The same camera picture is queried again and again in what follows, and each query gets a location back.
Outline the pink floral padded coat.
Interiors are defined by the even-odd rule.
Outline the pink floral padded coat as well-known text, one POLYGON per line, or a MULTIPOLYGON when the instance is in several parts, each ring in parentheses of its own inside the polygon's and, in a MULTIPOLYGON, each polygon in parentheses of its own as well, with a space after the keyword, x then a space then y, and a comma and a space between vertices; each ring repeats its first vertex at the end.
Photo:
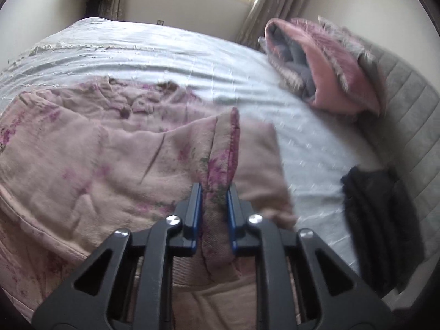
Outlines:
POLYGON ((93 78, 32 88, 1 113, 1 288, 29 320, 115 229, 139 231, 203 188, 196 254, 174 266, 177 329, 253 329, 254 263, 227 234, 230 184, 295 223, 273 124, 172 82, 93 78))

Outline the black jacket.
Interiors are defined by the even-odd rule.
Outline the black jacket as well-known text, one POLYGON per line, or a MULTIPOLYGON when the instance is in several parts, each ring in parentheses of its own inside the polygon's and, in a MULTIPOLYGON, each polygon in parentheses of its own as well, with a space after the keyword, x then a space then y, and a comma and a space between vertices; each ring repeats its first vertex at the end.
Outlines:
POLYGON ((362 279, 381 297, 403 291, 424 261, 424 244, 402 179, 393 168, 353 167, 341 183, 362 279))

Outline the grey checked bedspread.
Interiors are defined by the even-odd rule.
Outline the grey checked bedspread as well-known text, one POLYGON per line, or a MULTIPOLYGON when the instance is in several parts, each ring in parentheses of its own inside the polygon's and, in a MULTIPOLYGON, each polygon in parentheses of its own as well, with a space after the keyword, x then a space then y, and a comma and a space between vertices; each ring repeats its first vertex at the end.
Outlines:
POLYGON ((242 117, 272 123, 298 228, 317 232, 358 269, 340 180, 353 166, 375 169, 380 162, 350 119, 312 109, 287 91, 264 54, 178 28, 89 18, 39 41, 4 68, 1 106, 26 89, 93 76, 174 81, 204 100, 238 108, 242 117))

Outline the grey padded headboard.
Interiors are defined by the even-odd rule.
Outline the grey padded headboard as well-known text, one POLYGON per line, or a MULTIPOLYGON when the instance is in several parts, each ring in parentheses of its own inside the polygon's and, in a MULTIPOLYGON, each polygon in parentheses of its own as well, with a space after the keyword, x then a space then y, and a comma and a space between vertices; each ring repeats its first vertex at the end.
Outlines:
POLYGON ((424 260, 402 292, 385 296, 391 309, 409 308, 427 289, 439 260, 439 93, 405 60, 366 39, 386 83, 386 112, 359 118, 383 164, 395 169, 417 211, 424 260))

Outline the pink grey pillow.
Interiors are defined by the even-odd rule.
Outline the pink grey pillow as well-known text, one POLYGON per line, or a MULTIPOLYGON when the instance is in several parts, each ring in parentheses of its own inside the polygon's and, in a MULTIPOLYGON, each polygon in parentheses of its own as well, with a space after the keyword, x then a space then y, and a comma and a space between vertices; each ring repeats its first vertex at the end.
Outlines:
POLYGON ((356 61, 357 66, 362 70, 374 90, 376 101, 379 104, 377 115, 384 114, 386 111, 386 85, 377 58, 347 28, 340 27, 322 16, 318 17, 318 21, 321 27, 356 61))

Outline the pink folded quilt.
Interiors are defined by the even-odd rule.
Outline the pink folded quilt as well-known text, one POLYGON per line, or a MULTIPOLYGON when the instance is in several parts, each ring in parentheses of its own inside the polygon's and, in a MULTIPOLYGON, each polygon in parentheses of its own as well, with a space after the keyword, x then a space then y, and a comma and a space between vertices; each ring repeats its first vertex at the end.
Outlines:
POLYGON ((286 86, 310 106, 343 116, 379 116, 369 81, 319 21, 273 18, 259 43, 286 86))

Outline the right grey curtain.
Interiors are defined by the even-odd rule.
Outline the right grey curtain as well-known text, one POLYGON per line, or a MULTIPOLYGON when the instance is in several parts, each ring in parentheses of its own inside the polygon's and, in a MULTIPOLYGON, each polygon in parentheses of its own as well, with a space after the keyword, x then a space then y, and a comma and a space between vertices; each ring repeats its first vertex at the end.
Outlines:
POLYGON ((256 0, 235 40, 240 45, 259 49, 258 38, 270 19, 291 20, 298 17, 307 0, 256 0))

